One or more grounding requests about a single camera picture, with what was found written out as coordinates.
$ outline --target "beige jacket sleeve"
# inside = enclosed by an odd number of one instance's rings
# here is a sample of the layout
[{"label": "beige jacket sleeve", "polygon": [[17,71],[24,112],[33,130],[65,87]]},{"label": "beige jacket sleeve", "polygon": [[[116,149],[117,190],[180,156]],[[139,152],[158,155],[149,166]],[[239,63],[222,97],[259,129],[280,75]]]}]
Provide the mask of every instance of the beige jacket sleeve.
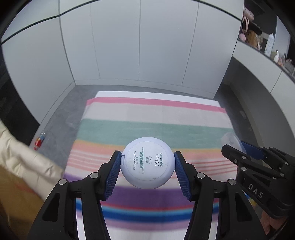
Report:
[{"label": "beige jacket sleeve", "polygon": [[17,141],[0,121],[0,165],[22,178],[43,200],[63,175],[48,158]]}]

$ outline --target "green stripe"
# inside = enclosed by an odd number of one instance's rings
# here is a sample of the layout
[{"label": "green stripe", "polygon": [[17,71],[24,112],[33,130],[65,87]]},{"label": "green stripe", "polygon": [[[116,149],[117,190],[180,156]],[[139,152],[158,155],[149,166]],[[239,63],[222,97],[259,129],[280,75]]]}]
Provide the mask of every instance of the green stripe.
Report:
[{"label": "green stripe", "polygon": [[83,119],[77,139],[126,146],[140,137],[156,137],[171,148],[221,148],[221,138],[231,128],[187,126]]}]

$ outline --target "white cabinet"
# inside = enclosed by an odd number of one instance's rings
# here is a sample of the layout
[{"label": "white cabinet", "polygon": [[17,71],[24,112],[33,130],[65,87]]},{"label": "white cabinet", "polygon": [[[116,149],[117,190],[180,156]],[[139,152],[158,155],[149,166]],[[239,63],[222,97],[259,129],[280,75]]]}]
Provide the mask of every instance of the white cabinet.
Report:
[{"label": "white cabinet", "polygon": [[244,0],[202,0],[212,4],[242,20],[244,12]]},{"label": "white cabinet", "polygon": [[295,83],[282,72],[271,95],[284,113],[295,136]]},{"label": "white cabinet", "polygon": [[91,2],[91,0],[59,0],[59,1],[60,1],[60,13],[64,13],[81,4]]},{"label": "white cabinet", "polygon": [[240,25],[232,16],[199,4],[183,87],[216,93],[232,57]]},{"label": "white cabinet", "polygon": [[2,41],[33,23],[58,15],[58,0],[32,0],[13,19]]},{"label": "white cabinet", "polygon": [[90,4],[60,17],[65,50],[74,80],[99,79],[93,43]]},{"label": "white cabinet", "polygon": [[58,97],[73,82],[59,19],[47,20],[18,33],[2,45],[2,51],[18,94],[41,123]]},{"label": "white cabinet", "polygon": [[272,90],[282,72],[273,61],[263,53],[239,41],[232,56],[248,68],[269,92]]},{"label": "white cabinet", "polygon": [[142,0],[139,79],[181,86],[198,2]]},{"label": "white cabinet", "polygon": [[138,80],[138,0],[91,3],[96,58],[101,79]]}]

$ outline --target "pink plush object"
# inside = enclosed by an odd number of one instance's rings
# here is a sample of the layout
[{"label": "pink plush object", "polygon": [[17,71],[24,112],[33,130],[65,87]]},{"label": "pink plush object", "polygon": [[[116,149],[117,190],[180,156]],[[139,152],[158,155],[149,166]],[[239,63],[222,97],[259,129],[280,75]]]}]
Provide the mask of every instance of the pink plush object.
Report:
[{"label": "pink plush object", "polygon": [[241,41],[245,42],[246,41],[246,36],[243,33],[239,34],[239,38],[241,39]]}]

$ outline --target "compact label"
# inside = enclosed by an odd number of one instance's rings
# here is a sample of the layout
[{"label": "compact label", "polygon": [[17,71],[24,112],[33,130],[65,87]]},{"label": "compact label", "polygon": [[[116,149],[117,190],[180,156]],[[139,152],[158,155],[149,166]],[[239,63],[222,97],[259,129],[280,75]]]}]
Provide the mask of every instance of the compact label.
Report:
[{"label": "compact label", "polygon": [[125,155],[129,172],[140,180],[150,181],[160,177],[168,166],[165,150],[154,142],[140,142]]}]

